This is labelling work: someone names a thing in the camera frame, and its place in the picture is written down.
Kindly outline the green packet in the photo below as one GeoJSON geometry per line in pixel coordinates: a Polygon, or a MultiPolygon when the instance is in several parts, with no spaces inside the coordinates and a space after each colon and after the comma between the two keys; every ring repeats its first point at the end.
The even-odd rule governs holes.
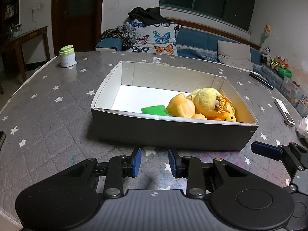
{"type": "Polygon", "coordinates": [[[169,113],[164,105],[144,107],[141,111],[143,114],[169,116],[169,113]]]}

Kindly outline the yellow plush duck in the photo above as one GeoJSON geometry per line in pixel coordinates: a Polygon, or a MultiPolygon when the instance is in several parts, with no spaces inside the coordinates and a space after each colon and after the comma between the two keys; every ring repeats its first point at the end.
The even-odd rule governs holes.
{"type": "Polygon", "coordinates": [[[227,107],[232,106],[232,102],[227,98],[225,92],[219,92],[215,88],[196,89],[190,93],[187,99],[191,100],[195,105],[197,113],[206,116],[213,116],[217,105],[227,107]]]}

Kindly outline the clear plastic bag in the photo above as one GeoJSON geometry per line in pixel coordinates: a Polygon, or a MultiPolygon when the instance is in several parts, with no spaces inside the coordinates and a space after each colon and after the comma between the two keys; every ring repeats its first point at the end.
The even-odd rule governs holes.
{"type": "Polygon", "coordinates": [[[296,131],[301,139],[308,139],[308,119],[302,118],[296,125],[296,131]]]}

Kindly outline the white remote control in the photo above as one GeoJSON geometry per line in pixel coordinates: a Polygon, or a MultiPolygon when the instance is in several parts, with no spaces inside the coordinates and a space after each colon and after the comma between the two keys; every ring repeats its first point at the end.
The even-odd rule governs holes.
{"type": "Polygon", "coordinates": [[[274,103],[278,107],[279,111],[281,112],[281,114],[284,118],[284,123],[288,126],[294,127],[295,122],[294,122],[293,118],[291,117],[289,111],[285,107],[284,103],[278,98],[274,99],[274,103]]]}

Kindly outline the white cardboard box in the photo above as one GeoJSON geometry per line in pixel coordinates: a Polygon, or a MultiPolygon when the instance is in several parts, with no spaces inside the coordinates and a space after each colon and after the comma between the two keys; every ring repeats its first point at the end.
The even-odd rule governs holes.
{"type": "Polygon", "coordinates": [[[258,128],[226,78],[140,62],[108,73],[91,112],[102,139],[145,146],[240,151],[258,128]]]}

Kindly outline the orange rubber duck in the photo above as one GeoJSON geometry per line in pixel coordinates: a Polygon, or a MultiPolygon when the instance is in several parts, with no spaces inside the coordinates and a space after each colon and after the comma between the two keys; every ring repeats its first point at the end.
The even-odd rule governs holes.
{"type": "Polygon", "coordinates": [[[217,105],[213,116],[206,116],[207,119],[215,121],[231,121],[236,122],[235,109],[231,105],[227,107],[217,105]]]}

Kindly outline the yellow plastic toy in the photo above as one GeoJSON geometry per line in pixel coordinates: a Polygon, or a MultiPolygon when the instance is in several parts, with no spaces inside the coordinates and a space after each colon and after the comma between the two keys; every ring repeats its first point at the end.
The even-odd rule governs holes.
{"type": "Polygon", "coordinates": [[[191,118],[196,113],[194,103],[187,99],[184,93],[180,93],[170,100],[167,111],[171,116],[183,118],[191,118]]]}

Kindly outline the clear toy storage box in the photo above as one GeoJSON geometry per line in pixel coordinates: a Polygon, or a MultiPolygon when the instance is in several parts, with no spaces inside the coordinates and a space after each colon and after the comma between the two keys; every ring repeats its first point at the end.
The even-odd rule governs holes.
{"type": "Polygon", "coordinates": [[[302,88],[297,87],[289,78],[284,77],[280,92],[302,117],[307,117],[307,95],[302,88]]]}

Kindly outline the black remote control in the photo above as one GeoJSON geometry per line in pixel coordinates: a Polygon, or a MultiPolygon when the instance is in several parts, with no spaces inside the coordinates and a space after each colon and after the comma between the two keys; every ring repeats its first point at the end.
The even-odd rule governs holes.
{"type": "Polygon", "coordinates": [[[265,85],[268,89],[273,90],[274,87],[265,79],[263,79],[260,75],[258,75],[257,73],[254,72],[250,72],[249,76],[254,78],[255,80],[259,81],[260,83],[262,83],[263,85],[265,85]]]}

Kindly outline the green plastic bowl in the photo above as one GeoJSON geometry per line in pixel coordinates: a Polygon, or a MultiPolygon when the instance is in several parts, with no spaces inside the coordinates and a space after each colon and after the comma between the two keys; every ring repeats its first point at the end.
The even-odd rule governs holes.
{"type": "Polygon", "coordinates": [[[288,69],[285,69],[285,68],[278,68],[278,75],[282,78],[284,78],[284,77],[291,78],[292,72],[288,69]]]}

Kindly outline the orange fox plush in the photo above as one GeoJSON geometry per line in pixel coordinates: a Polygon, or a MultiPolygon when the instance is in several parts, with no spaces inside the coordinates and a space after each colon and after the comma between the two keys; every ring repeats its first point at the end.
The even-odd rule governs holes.
{"type": "Polygon", "coordinates": [[[280,67],[283,68],[283,69],[287,69],[288,68],[288,62],[286,59],[283,59],[281,62],[280,62],[280,67]]]}

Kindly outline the yellow bear plush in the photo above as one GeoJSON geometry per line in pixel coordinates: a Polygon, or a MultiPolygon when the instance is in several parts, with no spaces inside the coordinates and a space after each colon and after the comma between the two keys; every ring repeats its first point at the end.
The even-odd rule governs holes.
{"type": "Polygon", "coordinates": [[[281,56],[275,56],[275,58],[272,59],[271,62],[270,62],[271,69],[277,71],[279,68],[281,68],[281,62],[282,62],[282,57],[281,56]]]}

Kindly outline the panda plush toy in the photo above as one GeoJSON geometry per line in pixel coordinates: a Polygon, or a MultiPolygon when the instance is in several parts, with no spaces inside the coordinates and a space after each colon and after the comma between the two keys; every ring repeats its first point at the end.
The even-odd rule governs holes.
{"type": "Polygon", "coordinates": [[[260,58],[260,63],[261,64],[269,64],[271,60],[270,56],[270,48],[269,47],[264,47],[261,51],[261,58],[260,58]]]}

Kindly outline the beige cushion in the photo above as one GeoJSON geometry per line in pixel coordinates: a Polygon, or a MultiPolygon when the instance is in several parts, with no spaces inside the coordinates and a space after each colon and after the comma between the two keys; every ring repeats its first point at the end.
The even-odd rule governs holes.
{"type": "Polygon", "coordinates": [[[217,46],[220,63],[250,71],[253,70],[249,45],[217,41],[217,46]]]}

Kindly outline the green lidded white jar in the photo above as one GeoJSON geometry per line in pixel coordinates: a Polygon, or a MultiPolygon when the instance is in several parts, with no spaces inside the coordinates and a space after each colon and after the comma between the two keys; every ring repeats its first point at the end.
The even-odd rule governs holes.
{"type": "Polygon", "coordinates": [[[75,50],[73,45],[67,45],[60,49],[59,57],[61,59],[61,66],[63,68],[68,68],[76,63],[75,50]]]}

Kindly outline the hanging doll toy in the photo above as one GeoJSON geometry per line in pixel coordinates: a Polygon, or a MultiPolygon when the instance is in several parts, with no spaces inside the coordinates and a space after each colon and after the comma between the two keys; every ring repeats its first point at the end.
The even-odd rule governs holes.
{"type": "Polygon", "coordinates": [[[265,42],[265,40],[268,38],[268,36],[271,34],[271,26],[270,24],[266,24],[264,27],[264,31],[261,34],[260,38],[260,46],[262,46],[265,42]]]}

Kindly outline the blue sofa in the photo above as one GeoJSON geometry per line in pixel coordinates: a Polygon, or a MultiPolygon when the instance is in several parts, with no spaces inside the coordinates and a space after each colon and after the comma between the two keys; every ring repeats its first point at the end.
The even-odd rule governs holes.
{"type": "MultiPolygon", "coordinates": [[[[176,39],[178,55],[218,62],[218,41],[234,42],[209,32],[182,28],[176,39]]],[[[276,89],[280,89],[284,79],[276,71],[271,70],[260,62],[262,54],[259,50],[250,48],[250,52],[253,71],[268,80],[276,89]]]]}

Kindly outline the grey knitted clothing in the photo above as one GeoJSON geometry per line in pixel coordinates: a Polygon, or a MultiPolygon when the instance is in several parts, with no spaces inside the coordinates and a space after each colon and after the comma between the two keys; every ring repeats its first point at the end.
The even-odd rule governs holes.
{"type": "Polygon", "coordinates": [[[108,29],[99,34],[99,39],[117,38],[121,40],[122,47],[130,48],[137,42],[136,28],[130,24],[117,26],[115,29],[108,29]]]}

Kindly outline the butterfly print quilt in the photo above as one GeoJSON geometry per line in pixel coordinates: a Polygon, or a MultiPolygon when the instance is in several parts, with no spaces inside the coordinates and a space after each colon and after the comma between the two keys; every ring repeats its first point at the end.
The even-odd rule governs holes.
{"type": "Polygon", "coordinates": [[[129,21],[127,24],[136,29],[136,42],[129,52],[177,56],[176,38],[180,24],[171,22],[145,26],[138,20],[129,21]]]}

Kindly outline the black clothes pile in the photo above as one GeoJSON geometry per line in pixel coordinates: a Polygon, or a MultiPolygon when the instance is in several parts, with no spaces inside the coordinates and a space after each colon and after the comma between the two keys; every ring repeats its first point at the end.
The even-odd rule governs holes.
{"type": "Polygon", "coordinates": [[[145,26],[159,23],[170,23],[172,21],[160,15],[160,7],[152,7],[147,9],[135,7],[128,13],[128,17],[130,20],[138,20],[145,26]]]}

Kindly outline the wooden side table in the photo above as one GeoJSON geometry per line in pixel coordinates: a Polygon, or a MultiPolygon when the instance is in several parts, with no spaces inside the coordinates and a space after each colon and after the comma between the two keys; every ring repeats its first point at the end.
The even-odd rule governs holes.
{"type": "Polygon", "coordinates": [[[27,81],[27,71],[35,69],[40,64],[51,60],[47,26],[23,33],[5,42],[1,46],[1,57],[3,59],[5,75],[9,78],[20,75],[22,82],[27,81]],[[34,43],[42,45],[41,49],[44,50],[44,61],[28,64],[28,58],[35,52],[34,43]]]}

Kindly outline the brown wooden door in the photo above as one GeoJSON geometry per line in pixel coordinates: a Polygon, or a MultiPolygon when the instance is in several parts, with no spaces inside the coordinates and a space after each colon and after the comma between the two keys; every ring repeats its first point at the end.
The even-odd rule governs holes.
{"type": "Polygon", "coordinates": [[[103,0],[52,0],[54,54],[73,45],[76,52],[93,51],[101,33],[103,0]]]}

